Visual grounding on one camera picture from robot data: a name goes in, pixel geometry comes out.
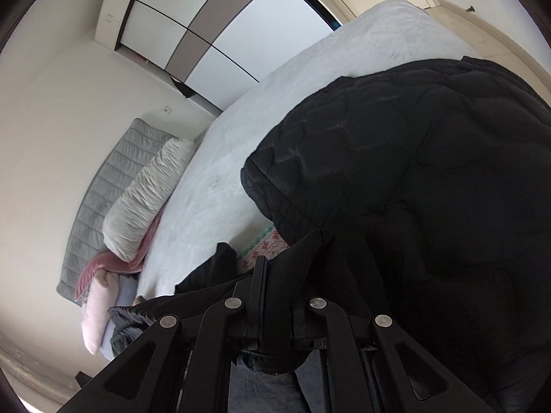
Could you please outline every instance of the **metal bolt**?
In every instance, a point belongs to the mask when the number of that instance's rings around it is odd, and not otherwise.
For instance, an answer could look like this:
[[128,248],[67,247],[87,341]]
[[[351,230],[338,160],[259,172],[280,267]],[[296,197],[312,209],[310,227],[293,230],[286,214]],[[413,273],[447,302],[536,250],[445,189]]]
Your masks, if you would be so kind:
[[314,309],[323,309],[327,306],[327,301],[325,301],[323,298],[312,298],[310,300],[310,306],[312,306]]
[[375,322],[381,328],[387,328],[392,325],[392,318],[390,318],[388,315],[378,315],[377,317],[375,317]]
[[177,323],[176,317],[173,317],[172,315],[167,315],[166,317],[161,318],[161,326],[164,328],[172,328]]
[[226,306],[228,309],[237,309],[239,306],[241,306],[241,300],[239,298],[228,298],[224,306]]

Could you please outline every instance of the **beige floor tile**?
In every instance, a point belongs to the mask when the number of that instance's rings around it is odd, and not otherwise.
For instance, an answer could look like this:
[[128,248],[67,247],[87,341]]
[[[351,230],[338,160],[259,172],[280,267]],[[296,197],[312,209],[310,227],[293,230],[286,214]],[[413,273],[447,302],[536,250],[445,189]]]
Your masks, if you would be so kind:
[[436,6],[436,8],[427,8],[425,11],[433,18],[438,20],[440,23],[444,24],[445,26],[450,26],[450,24],[454,23],[460,23],[462,21],[466,21],[467,19],[461,17],[460,15],[456,14],[453,11],[450,11],[449,9],[443,7],[443,6]]
[[542,81],[520,60],[516,55],[510,54],[501,54],[492,57],[487,57],[488,60],[496,62],[513,73],[517,74],[523,78],[528,84],[538,93],[542,99],[549,105],[551,105],[551,93]]
[[511,53],[500,41],[468,20],[454,23],[449,28],[483,57]]

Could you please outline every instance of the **wall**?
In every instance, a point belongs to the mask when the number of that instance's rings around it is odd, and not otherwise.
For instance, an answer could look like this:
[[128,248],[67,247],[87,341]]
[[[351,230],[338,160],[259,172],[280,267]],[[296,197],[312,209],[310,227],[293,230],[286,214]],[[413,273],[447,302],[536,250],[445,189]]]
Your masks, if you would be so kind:
[[0,331],[71,377],[106,364],[55,291],[90,180],[135,117],[183,138],[213,119],[93,41],[101,1],[38,0],[0,55]]
[[551,74],[551,49],[518,0],[448,0],[461,8],[473,6],[475,14],[508,35]]

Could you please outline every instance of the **gray headboard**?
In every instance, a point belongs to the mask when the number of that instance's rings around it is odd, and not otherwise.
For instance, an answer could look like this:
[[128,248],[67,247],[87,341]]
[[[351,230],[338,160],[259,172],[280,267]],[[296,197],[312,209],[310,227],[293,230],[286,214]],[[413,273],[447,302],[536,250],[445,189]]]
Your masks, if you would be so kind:
[[84,195],[69,235],[61,280],[56,289],[63,298],[75,302],[78,277],[92,258],[106,250],[101,234],[105,215],[139,171],[171,138],[174,136],[135,119],[101,165]]

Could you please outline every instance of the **black puffer jacket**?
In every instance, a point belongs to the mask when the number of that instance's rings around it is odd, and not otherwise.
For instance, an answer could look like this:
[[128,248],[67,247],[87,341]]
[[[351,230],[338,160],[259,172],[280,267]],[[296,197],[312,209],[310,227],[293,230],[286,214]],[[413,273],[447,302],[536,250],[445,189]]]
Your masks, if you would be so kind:
[[527,411],[551,371],[551,110],[524,81],[468,58],[341,77],[241,179],[289,244],[348,219],[399,324],[491,404]]

